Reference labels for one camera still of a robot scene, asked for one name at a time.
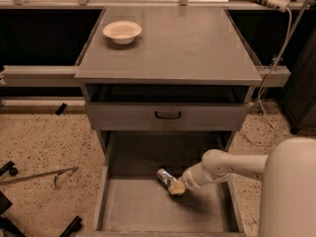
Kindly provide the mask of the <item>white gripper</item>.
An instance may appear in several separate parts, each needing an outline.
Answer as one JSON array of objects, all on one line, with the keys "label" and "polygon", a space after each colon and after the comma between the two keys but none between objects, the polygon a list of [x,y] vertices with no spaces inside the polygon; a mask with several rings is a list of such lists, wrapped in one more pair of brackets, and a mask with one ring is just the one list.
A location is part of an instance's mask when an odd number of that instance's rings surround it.
[{"label": "white gripper", "polygon": [[182,180],[183,183],[181,181],[171,183],[168,191],[172,196],[181,196],[185,193],[186,189],[194,191],[201,187],[204,181],[202,165],[193,165],[188,168],[183,173]]}]

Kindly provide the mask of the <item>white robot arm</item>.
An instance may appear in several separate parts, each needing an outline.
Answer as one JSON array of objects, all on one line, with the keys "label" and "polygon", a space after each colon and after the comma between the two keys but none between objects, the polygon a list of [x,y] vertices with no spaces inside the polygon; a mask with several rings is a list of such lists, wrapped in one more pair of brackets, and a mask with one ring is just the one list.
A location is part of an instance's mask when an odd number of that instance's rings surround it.
[{"label": "white robot arm", "polygon": [[181,195],[238,174],[262,183],[259,237],[316,237],[316,140],[294,137],[268,155],[232,155],[218,149],[171,182]]}]

